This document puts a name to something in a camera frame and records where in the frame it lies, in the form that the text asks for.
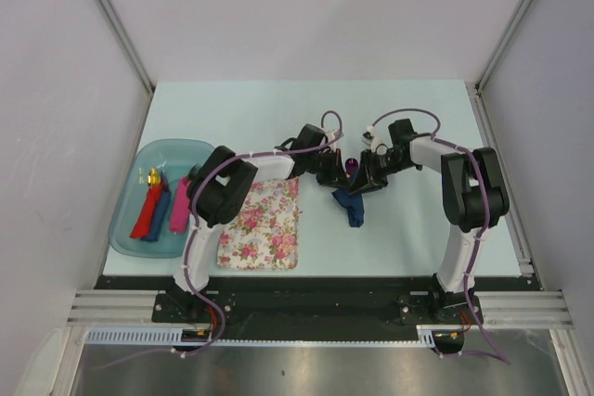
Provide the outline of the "purple metal spoon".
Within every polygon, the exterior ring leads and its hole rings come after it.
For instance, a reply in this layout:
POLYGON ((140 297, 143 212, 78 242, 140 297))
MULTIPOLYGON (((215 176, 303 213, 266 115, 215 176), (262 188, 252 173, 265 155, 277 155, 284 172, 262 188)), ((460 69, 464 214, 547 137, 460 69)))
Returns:
POLYGON ((354 181, 354 179, 357 175, 357 172, 359 170, 359 163, 358 163, 357 159, 355 159, 355 158, 347 159, 346 162, 344 163, 344 170, 346 173, 347 180, 349 182, 354 181))

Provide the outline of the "dark blue paper napkin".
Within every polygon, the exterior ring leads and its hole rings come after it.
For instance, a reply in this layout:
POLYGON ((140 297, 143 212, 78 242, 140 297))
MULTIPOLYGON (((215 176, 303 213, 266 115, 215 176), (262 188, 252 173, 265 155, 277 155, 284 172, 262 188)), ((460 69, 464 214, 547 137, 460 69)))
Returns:
POLYGON ((350 227, 364 224, 365 207, 361 194, 350 194, 346 188, 338 188, 332 192, 332 196, 346 210, 350 227))

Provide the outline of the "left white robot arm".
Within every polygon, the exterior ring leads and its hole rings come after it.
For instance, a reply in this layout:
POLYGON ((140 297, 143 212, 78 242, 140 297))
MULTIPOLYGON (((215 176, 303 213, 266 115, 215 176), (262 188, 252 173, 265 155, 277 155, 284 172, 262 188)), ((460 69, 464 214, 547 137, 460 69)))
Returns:
POLYGON ((237 154, 217 147, 190 176, 189 229, 179 269, 174 273, 173 310, 183 320, 199 319, 210 307, 220 319, 225 311, 202 291, 208 285, 210 262, 226 225, 238 214, 252 184, 289 180, 306 172, 319 173, 319 160, 337 153, 342 124, 335 131, 306 124, 289 147, 237 154))

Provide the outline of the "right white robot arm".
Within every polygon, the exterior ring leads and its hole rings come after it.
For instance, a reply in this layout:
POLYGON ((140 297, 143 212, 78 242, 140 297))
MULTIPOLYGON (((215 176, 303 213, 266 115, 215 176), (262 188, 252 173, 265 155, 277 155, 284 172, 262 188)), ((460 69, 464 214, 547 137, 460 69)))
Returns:
POLYGON ((510 209, 510 199, 496 151, 469 150, 419 134, 411 120, 388 127, 392 145, 385 152, 366 149, 349 193, 363 194, 388 185, 388 176, 415 168, 441 175, 442 205, 450 223, 445 256, 433 276, 428 311, 439 323, 449 323, 471 305, 476 263, 484 237, 510 209))

